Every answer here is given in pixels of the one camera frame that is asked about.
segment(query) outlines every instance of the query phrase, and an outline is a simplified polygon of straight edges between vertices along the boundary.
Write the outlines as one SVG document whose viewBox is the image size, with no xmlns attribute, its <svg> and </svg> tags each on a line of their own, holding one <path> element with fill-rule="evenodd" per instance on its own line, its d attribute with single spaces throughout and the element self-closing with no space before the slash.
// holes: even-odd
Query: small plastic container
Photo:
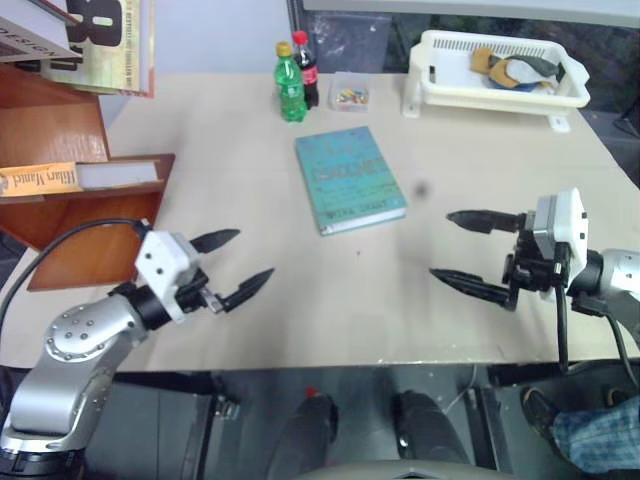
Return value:
<svg viewBox="0 0 640 480">
<path fill-rule="evenodd" d="M 336 72 L 329 90 L 331 108 L 339 112 L 366 113 L 369 103 L 371 103 L 371 90 L 368 75 Z"/>
</svg>

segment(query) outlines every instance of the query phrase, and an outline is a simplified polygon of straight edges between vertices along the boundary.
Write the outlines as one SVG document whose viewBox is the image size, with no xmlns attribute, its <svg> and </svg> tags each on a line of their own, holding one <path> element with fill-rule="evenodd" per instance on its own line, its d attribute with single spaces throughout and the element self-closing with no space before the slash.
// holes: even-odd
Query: white wall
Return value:
<svg viewBox="0 0 640 480">
<path fill-rule="evenodd" d="M 286 0 L 156 0 L 156 75 L 269 73 L 290 40 Z M 100 97 L 108 127 L 126 97 Z"/>
</svg>

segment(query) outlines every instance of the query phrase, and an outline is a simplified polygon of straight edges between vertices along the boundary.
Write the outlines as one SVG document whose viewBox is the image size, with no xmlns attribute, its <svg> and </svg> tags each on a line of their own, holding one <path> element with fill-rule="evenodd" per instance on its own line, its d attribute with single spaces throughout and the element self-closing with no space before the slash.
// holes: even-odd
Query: teal book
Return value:
<svg viewBox="0 0 640 480">
<path fill-rule="evenodd" d="M 404 217 L 407 202 L 368 127 L 296 139 L 321 235 Z"/>
</svg>

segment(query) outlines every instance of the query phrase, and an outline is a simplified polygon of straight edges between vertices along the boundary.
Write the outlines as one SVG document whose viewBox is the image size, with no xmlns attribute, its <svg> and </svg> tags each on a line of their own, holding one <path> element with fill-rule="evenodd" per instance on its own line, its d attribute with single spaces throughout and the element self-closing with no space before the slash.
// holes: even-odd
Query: jeans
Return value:
<svg viewBox="0 0 640 480">
<path fill-rule="evenodd" d="M 640 397 L 609 409 L 560 413 L 553 436 L 562 454 L 584 472 L 640 469 Z"/>
</svg>

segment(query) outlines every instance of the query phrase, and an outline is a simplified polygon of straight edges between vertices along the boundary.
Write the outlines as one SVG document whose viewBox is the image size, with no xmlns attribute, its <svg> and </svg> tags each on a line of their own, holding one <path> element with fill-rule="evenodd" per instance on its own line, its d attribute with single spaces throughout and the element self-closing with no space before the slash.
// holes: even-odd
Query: book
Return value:
<svg viewBox="0 0 640 480">
<path fill-rule="evenodd" d="M 0 198 L 83 192 L 158 181 L 153 161 L 45 163 L 0 168 Z"/>
<path fill-rule="evenodd" d="M 63 18 L 29 0 L 2 0 L 0 62 L 65 57 L 79 55 L 69 46 Z"/>
<path fill-rule="evenodd" d="M 405 216 L 407 202 L 368 127 L 296 139 L 321 235 Z"/>
<path fill-rule="evenodd" d="M 43 61 L 36 71 L 92 93 L 153 97 L 155 0 L 67 0 L 67 5 L 82 19 L 67 29 L 71 49 L 82 58 Z"/>
</svg>

